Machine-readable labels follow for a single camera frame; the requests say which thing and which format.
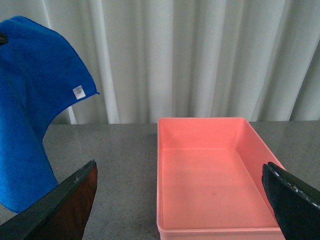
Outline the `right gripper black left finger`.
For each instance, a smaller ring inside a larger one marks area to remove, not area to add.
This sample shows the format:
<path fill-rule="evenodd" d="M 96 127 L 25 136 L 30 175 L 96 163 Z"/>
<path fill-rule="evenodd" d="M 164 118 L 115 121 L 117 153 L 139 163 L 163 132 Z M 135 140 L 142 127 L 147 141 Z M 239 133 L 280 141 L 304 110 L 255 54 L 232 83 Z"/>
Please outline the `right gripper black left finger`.
<path fill-rule="evenodd" d="M 44 197 L 0 226 L 2 240 L 81 240 L 98 184 L 89 161 Z"/>

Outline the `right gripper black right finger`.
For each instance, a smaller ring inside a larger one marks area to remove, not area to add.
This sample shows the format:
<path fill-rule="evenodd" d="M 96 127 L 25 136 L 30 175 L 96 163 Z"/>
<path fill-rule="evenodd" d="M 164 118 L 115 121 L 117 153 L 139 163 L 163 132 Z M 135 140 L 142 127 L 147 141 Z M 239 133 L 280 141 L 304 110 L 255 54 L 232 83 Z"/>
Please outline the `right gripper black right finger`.
<path fill-rule="evenodd" d="M 262 167 L 262 185 L 286 240 L 320 238 L 320 192 L 273 162 Z"/>

